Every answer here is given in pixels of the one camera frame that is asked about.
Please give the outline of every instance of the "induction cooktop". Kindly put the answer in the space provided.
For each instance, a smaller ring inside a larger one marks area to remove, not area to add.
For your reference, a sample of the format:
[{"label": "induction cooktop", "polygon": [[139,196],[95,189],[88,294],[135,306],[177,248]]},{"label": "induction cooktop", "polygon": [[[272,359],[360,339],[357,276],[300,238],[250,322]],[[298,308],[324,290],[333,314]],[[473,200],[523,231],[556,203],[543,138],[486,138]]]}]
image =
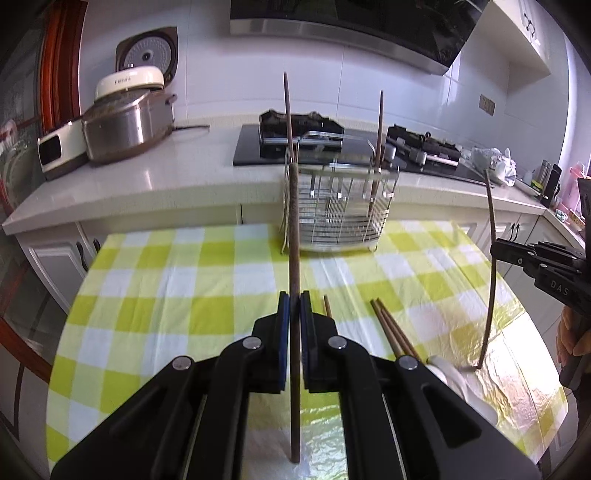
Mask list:
[{"label": "induction cooktop", "polygon": [[[307,165],[328,165],[338,161],[341,163],[368,167],[372,151],[367,145],[366,140],[369,140],[374,144],[376,134],[364,130],[346,128],[345,136],[358,137],[361,140],[345,138],[343,140],[341,151],[338,153],[322,150],[302,151],[298,159],[299,162]],[[261,157],[259,140],[258,124],[245,124],[242,126],[240,136],[238,137],[238,143],[236,144],[236,151],[234,152],[233,165],[235,167],[284,164],[284,157]],[[402,151],[402,149],[397,149],[394,159],[392,161],[384,161],[384,164],[382,165],[382,168],[388,169],[395,169],[397,167],[400,171],[420,173],[423,175],[444,177],[484,185],[484,178],[482,175],[463,163],[459,163],[457,166],[451,166],[427,160],[425,165],[420,166],[410,161],[408,159],[408,153]]]}]

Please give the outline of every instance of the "pink container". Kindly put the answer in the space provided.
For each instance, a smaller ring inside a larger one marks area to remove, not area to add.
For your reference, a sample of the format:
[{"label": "pink container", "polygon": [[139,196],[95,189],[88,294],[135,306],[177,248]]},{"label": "pink container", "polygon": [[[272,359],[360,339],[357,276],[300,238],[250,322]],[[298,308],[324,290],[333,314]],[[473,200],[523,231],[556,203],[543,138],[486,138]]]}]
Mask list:
[{"label": "pink container", "polygon": [[564,189],[564,196],[562,197],[562,203],[568,209],[575,211],[577,205],[580,202],[579,196],[579,185],[577,179],[585,176],[584,165],[579,162],[574,167],[570,167],[569,175],[566,179],[566,185]]}]

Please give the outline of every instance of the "gas stove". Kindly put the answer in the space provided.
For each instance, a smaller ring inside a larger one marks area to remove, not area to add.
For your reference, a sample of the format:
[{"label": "gas stove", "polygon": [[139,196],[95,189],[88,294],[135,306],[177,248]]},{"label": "gas stove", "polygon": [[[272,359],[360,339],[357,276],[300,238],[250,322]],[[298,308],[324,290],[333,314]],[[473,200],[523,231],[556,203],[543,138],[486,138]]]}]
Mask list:
[{"label": "gas stove", "polygon": [[[335,121],[312,112],[293,115],[294,140],[301,137],[298,161],[308,165],[346,163],[369,167],[376,133],[343,128]],[[306,136],[315,131],[316,135]],[[283,165],[287,146],[285,115],[269,111],[261,115],[259,124],[242,125],[234,153],[233,165]],[[404,127],[388,128],[386,152],[382,168],[419,173],[484,185],[477,171],[460,161],[460,152],[453,144],[434,139],[429,132],[416,134]]]}]

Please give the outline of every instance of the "range hood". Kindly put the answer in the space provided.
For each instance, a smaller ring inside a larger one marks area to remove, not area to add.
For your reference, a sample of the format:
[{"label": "range hood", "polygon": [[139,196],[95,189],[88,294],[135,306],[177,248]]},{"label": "range hood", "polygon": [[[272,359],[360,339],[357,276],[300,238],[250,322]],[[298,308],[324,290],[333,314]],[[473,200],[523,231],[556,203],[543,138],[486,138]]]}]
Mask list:
[{"label": "range hood", "polygon": [[328,40],[439,75],[489,0],[232,0],[232,35]]}]

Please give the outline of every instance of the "stainless steel pot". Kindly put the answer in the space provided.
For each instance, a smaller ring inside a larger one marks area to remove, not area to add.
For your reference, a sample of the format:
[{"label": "stainless steel pot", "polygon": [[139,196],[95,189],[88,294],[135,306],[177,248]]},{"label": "stainless steel pot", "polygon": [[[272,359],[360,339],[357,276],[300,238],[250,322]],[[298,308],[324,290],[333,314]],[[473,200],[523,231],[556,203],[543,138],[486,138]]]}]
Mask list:
[{"label": "stainless steel pot", "polygon": [[97,101],[82,116],[90,161],[110,163],[133,157],[173,131],[173,102],[164,90],[129,90]]}]

